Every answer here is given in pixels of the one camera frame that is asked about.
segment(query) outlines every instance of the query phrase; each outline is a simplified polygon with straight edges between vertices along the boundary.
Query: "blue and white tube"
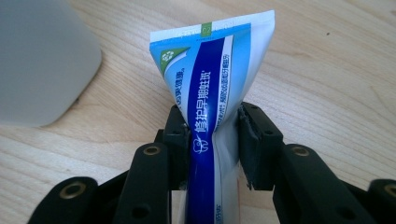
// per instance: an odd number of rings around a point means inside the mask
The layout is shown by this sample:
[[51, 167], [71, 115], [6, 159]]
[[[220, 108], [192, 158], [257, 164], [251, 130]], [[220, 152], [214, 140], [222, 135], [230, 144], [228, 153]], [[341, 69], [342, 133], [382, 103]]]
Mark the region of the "blue and white tube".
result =
[[275, 12], [150, 34], [150, 52], [191, 129], [186, 223], [239, 223], [236, 115]]

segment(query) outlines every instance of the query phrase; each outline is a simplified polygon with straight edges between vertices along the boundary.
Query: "green label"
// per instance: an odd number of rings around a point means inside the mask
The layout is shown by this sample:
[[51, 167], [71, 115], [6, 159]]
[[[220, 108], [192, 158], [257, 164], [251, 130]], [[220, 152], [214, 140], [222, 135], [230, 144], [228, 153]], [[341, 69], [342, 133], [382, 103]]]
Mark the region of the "green label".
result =
[[188, 48], [180, 48], [180, 49], [167, 49], [161, 52], [161, 73], [163, 76], [165, 75], [166, 67], [172, 60], [174, 60], [177, 55], [183, 53]]
[[212, 22], [204, 23], [201, 25], [201, 37], [212, 35]]

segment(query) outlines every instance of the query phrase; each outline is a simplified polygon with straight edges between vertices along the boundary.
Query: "tabletop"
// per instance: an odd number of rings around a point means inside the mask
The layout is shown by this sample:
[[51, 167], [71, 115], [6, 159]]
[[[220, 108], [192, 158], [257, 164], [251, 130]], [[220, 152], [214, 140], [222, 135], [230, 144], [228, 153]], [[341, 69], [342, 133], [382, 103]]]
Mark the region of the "tabletop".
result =
[[[106, 182], [154, 140], [175, 102], [151, 59], [149, 32], [269, 9], [276, 30], [245, 101], [269, 116], [285, 143], [313, 148], [340, 179], [362, 189], [396, 179], [396, 1], [70, 4], [98, 38], [103, 62], [51, 125], [0, 126], [0, 223], [26, 223], [66, 178]], [[277, 223], [272, 193], [249, 191], [242, 172], [239, 183], [241, 223]], [[174, 217], [181, 203], [174, 200]]]

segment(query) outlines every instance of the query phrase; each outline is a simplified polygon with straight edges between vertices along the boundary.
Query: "blue stripe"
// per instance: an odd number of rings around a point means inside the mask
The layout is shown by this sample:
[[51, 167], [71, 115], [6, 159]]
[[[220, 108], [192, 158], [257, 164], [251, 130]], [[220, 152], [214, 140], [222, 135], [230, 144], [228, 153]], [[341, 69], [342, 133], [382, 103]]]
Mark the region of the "blue stripe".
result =
[[215, 170], [212, 133], [219, 95], [219, 71], [224, 38], [201, 43], [192, 70], [188, 123], [191, 128], [191, 156], [186, 221], [214, 223]]

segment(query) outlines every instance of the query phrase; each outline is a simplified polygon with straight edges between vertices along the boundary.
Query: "gray plastic object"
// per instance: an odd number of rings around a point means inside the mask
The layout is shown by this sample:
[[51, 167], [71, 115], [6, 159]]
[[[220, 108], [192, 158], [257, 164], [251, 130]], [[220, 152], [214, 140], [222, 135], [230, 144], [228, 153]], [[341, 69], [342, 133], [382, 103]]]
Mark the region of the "gray plastic object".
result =
[[52, 123], [101, 61], [98, 41], [66, 0], [1, 0], [0, 125]]

